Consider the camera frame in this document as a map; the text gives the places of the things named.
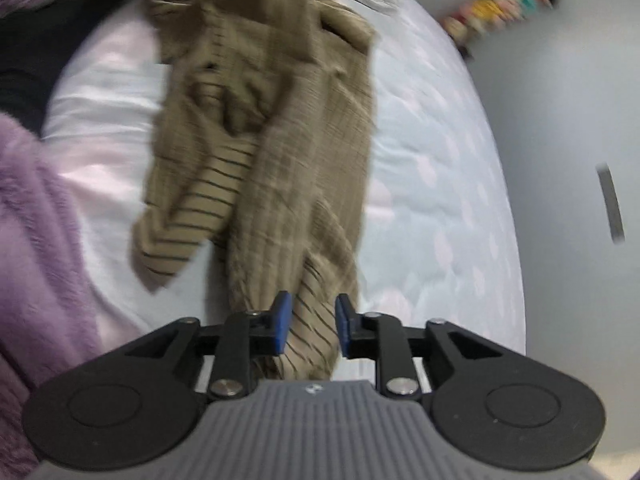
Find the metal screw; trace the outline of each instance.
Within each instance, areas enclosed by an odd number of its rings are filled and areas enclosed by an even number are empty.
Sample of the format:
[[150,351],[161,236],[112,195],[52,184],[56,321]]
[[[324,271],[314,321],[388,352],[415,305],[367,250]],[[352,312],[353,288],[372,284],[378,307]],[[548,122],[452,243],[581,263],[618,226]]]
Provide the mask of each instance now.
[[420,384],[408,377],[395,377],[386,384],[386,389],[396,395],[413,395],[420,389]]
[[218,379],[211,384],[209,391],[217,397],[235,397],[242,392],[242,384],[233,379]]

